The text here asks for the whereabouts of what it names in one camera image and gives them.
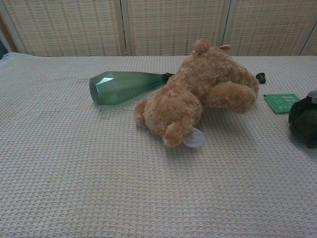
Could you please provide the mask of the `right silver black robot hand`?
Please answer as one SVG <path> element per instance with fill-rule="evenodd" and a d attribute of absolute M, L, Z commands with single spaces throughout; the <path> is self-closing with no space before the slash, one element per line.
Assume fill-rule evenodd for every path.
<path fill-rule="evenodd" d="M 317 91 L 310 91 L 307 96 L 293 104 L 288 122 L 290 126 L 317 126 Z"/>

